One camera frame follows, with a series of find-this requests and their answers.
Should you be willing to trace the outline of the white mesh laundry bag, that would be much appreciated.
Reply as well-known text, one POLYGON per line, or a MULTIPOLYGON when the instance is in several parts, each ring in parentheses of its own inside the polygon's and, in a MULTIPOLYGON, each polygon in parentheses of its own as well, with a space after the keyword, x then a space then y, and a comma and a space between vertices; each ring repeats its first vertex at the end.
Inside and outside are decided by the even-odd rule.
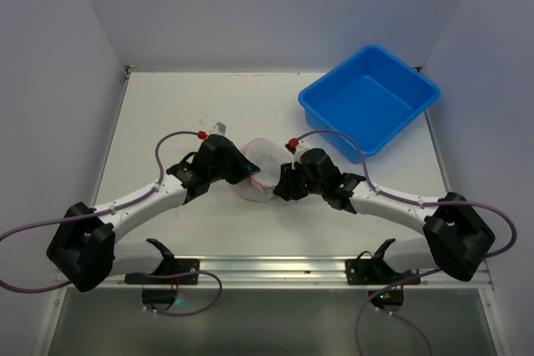
POLYGON ((265 203, 274 197, 280 181, 281 166, 293 161, 293 155, 283 146, 265 138, 256 138, 241 148, 241 153, 259 172, 235 186, 239 196, 256 203, 265 203))

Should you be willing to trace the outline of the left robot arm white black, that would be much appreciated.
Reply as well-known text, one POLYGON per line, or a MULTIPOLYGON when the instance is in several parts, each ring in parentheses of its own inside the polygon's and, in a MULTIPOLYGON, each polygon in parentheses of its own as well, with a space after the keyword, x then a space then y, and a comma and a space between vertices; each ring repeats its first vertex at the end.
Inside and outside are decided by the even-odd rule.
POLYGON ((121 248, 119 241, 161 213, 204 195, 213 183, 235 185, 259 171, 230 140, 210 134, 198 151, 160 168, 157 180, 146 187, 97 207, 70 207, 48 246, 48 259, 80 292, 122 274, 143 283, 171 283, 182 270, 160 241, 149 238, 139 248, 121 248))

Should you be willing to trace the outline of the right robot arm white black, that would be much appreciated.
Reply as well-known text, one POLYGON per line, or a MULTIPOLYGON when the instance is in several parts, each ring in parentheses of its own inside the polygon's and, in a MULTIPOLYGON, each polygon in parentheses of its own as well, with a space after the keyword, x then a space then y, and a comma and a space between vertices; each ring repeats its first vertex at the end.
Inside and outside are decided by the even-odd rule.
POLYGON ((387 239, 370 258, 355 263, 353 269, 367 283, 390 283, 433 268, 467 282, 495 241, 494 233, 461 195, 388 198, 372 189, 365 177, 342 173, 319 148, 281 166, 274 194, 285 201, 318 195, 336 210, 382 218, 415 231, 416 238, 387 239))

